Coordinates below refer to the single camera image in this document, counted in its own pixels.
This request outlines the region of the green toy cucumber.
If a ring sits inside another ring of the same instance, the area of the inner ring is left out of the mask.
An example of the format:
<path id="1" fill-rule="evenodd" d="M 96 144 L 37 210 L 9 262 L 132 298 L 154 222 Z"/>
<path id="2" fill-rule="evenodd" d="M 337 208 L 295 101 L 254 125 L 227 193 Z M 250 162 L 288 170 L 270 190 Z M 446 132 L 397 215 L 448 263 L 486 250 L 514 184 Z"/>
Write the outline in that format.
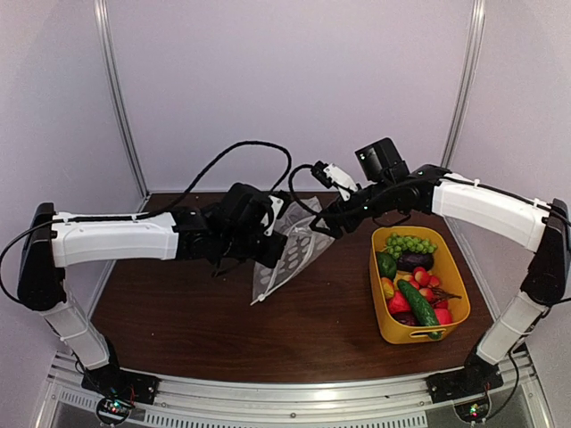
<path id="1" fill-rule="evenodd" d="M 428 300 L 410 282 L 403 279 L 397 281 L 397 288 L 410 307 L 407 311 L 408 317 L 416 318 L 416 327 L 422 328 L 410 336 L 413 339 L 440 341 L 443 338 L 443 330 L 439 329 L 441 324 Z"/>

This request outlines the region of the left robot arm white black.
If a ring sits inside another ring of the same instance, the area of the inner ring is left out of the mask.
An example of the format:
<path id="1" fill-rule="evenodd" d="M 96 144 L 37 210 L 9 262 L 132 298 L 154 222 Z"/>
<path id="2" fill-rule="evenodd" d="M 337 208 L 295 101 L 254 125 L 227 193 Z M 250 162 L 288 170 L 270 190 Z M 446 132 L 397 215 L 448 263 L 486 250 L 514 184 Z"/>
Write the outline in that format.
<path id="1" fill-rule="evenodd" d="M 112 346 L 87 319 L 65 285 L 66 268 L 121 260 L 196 260 L 219 267 L 223 259 L 252 260 L 275 268 L 286 237 L 275 229 L 289 197 L 236 183 L 220 202 L 195 210 L 124 215 L 74 215 L 53 204 L 37 207 L 22 237 L 17 300 L 41 314 L 60 339 L 94 371 L 95 383 L 110 396 L 128 388 L 128 376 L 112 360 Z"/>

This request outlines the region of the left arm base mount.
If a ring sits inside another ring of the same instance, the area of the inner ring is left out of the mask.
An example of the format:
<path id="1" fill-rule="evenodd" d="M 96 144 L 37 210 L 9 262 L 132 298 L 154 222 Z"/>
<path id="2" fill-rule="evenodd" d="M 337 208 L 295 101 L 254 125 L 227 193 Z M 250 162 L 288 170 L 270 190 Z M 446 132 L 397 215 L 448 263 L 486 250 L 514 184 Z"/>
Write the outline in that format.
<path id="1" fill-rule="evenodd" d="M 159 382 L 160 379 L 154 375 L 140 374 L 109 364 L 94 370 L 86 369 L 81 387 L 108 399 L 120 399 L 128 404 L 152 405 Z"/>

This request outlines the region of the clear polka dot zip bag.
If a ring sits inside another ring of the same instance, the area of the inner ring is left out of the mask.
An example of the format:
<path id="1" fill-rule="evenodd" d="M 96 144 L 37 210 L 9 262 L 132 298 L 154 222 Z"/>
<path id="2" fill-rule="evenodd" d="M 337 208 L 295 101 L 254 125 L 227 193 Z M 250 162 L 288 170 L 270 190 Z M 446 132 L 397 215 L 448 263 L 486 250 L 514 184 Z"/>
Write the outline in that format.
<path id="1" fill-rule="evenodd" d="M 292 202 L 277 221 L 274 230 L 287 238 L 285 249 L 274 268 L 254 264 L 251 305 L 263 302 L 294 279 L 334 243 L 334 238 L 310 228 L 314 219 L 298 202 Z"/>

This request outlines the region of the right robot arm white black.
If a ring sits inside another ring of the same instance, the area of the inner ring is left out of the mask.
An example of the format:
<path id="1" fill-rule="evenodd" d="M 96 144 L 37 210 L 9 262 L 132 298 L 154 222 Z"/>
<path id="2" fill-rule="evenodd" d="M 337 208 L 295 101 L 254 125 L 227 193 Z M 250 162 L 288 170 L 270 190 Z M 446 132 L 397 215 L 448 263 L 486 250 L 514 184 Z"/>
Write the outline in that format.
<path id="1" fill-rule="evenodd" d="M 560 200 L 542 202 L 508 193 L 426 164 L 410 171 L 393 141 L 384 138 L 355 153 L 369 185 L 361 187 L 334 164 L 317 161 L 310 173 L 339 196 L 313 225 L 335 239 L 356 230 L 366 218 L 397 210 L 455 218 L 520 244 L 533 253 L 515 298 L 478 341 L 458 373 L 465 393 L 478 392 L 492 378 L 497 365 L 518 346 L 550 308 L 564 300 L 570 269 L 570 220 Z"/>

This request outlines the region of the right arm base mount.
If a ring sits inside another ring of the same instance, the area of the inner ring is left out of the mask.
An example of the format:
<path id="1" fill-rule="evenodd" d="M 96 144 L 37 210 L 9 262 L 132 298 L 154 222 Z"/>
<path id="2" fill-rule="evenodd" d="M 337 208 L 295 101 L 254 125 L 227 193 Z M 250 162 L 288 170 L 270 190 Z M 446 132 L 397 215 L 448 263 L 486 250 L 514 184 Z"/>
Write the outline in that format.
<path id="1" fill-rule="evenodd" d="M 450 372 L 431 374 L 426 386 L 434 404 L 481 396 L 504 384 L 498 366 L 465 365 Z"/>

